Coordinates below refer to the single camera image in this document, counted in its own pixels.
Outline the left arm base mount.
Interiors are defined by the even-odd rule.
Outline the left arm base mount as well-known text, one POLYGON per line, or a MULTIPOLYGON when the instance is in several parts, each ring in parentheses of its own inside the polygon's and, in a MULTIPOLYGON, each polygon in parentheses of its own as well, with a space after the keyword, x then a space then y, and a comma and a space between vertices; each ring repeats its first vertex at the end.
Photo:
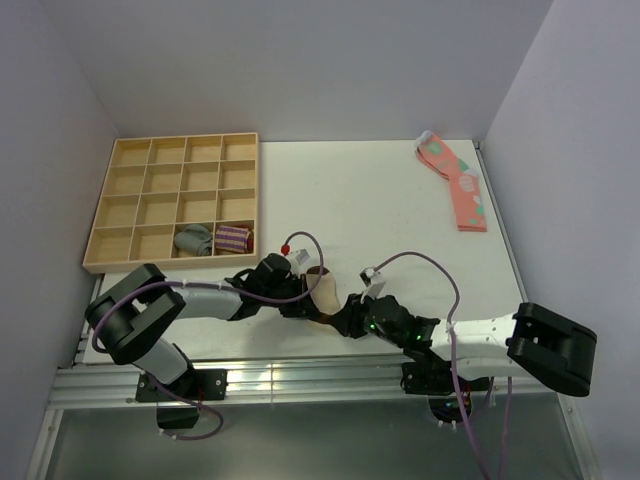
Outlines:
POLYGON ((156 405, 160 434, 174 441, 199 441, 217 435, 225 424, 222 413, 206 401, 222 401, 227 390, 226 369, 188 369, 171 384, 162 384, 149 373, 141 373, 135 402, 156 405), (215 420, 207 433, 189 434, 205 417, 215 420))

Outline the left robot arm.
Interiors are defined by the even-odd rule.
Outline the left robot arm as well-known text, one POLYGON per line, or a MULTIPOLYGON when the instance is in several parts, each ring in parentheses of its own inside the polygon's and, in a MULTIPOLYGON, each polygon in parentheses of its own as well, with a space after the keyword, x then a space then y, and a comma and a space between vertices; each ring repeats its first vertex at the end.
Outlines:
POLYGON ((311 304, 322 276, 307 280, 293 260, 270 254, 254 268, 214 283, 170 281, 154 264, 132 271, 91 302, 85 319, 93 328, 93 348, 117 365, 133 365, 147 383, 172 399, 201 388, 188 356, 164 338, 179 319, 239 321, 263 307, 289 309, 298 316, 311 304))

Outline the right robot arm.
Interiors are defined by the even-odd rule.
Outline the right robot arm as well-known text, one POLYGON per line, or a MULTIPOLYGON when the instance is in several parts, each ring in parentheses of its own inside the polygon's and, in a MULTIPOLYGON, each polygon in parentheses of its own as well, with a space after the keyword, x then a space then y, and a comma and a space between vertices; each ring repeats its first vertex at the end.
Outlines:
POLYGON ((481 391, 491 377, 533 378, 573 397, 590 393, 596 334, 536 303, 502 317, 447 323, 413 315, 391 295, 352 295, 329 323, 344 337, 371 334, 400 349, 416 394, 449 395, 459 385, 481 391))

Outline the cream and brown sock pair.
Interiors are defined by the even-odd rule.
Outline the cream and brown sock pair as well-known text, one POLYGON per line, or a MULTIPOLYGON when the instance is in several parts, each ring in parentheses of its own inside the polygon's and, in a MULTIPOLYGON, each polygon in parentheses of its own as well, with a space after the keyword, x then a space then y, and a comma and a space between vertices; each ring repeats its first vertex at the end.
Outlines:
POLYGON ((311 301, 318 310, 314 321, 328 324, 331 317, 341 310, 333 273, 326 267, 312 266, 306 271, 305 280, 308 289, 317 284, 310 293, 311 301))

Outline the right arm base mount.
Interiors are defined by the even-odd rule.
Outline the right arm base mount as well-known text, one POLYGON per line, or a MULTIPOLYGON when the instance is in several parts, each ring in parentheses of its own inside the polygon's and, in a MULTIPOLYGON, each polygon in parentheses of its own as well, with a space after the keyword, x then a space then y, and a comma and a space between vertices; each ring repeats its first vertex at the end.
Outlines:
MULTIPOLYGON (((429 408, 433 416, 443 424, 454 426, 463 421, 457 400, 453 377, 450 369, 428 369, 416 362, 405 362, 401 366, 402 379, 400 387, 408 395, 424 395, 429 398, 429 408)), ((486 408, 491 399, 492 378, 480 378, 468 381, 458 378, 461 390, 462 405, 469 419, 473 417, 472 394, 484 392, 485 398, 478 411, 486 408)))

